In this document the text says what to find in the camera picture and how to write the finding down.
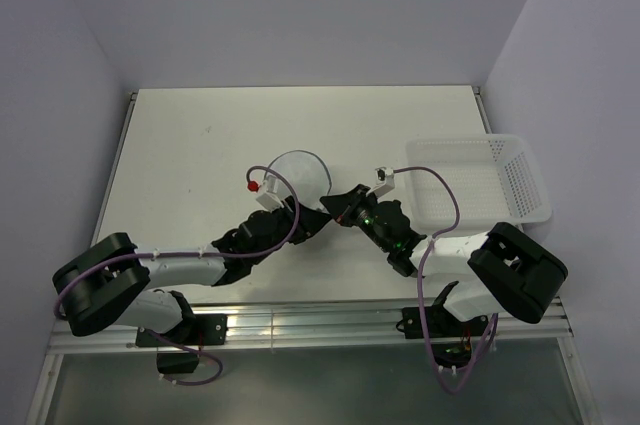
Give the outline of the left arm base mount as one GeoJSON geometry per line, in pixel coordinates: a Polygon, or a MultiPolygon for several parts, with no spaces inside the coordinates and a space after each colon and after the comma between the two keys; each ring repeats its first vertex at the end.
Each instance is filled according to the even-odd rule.
{"type": "Polygon", "coordinates": [[[195,316],[194,325],[185,338],[159,339],[150,331],[139,330],[136,335],[137,348],[155,348],[156,366],[160,374],[166,379],[175,379],[183,385],[197,385],[202,382],[215,380],[223,370],[222,362],[205,350],[207,346],[221,346],[225,344],[228,325],[226,314],[199,314],[195,316]],[[215,364],[217,369],[214,376],[189,383],[181,379],[182,375],[189,375],[200,365],[215,364]]]}

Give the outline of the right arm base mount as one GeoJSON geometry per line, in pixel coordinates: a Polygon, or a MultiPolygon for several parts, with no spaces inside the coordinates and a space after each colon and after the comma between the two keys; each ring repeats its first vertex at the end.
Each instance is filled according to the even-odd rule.
{"type": "MultiPolygon", "coordinates": [[[[432,343],[432,353],[438,366],[451,369],[465,367],[471,361],[474,346],[472,339],[481,337],[492,327],[487,316],[480,316],[467,322],[458,321],[441,306],[425,308],[429,336],[435,339],[452,338],[453,342],[432,343]]],[[[422,339],[423,329],[417,307],[405,307],[401,310],[401,319],[395,328],[408,340],[422,339]]]]}

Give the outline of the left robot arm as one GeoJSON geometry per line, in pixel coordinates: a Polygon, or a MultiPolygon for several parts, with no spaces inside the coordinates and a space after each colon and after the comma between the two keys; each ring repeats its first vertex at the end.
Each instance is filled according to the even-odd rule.
{"type": "Polygon", "coordinates": [[[118,324],[184,344],[195,334],[197,319],[178,286],[236,283],[283,244],[314,237],[330,219],[292,204],[256,211],[205,248],[187,252],[143,253],[128,234],[113,233],[53,275],[54,313],[76,337],[118,324]]]}

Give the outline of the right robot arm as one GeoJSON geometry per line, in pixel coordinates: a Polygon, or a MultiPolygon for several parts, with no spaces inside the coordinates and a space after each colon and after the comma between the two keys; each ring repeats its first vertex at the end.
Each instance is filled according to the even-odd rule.
{"type": "Polygon", "coordinates": [[[320,202],[338,225],[362,231],[401,276],[451,278],[432,313],[446,335],[494,313],[537,324],[568,278],[561,260],[506,222],[474,235],[432,238],[411,228],[398,200],[380,201],[364,185],[320,202]]]}

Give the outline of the white mesh laundry bag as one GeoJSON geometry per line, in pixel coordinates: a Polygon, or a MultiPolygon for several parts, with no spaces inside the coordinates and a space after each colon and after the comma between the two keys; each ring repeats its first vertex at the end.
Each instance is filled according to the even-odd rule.
{"type": "Polygon", "coordinates": [[[292,197],[294,191],[300,206],[326,212],[320,198],[330,193],[332,178],[318,155],[306,150],[292,150],[276,157],[267,168],[264,178],[273,175],[279,180],[277,194],[283,203],[292,197]]]}

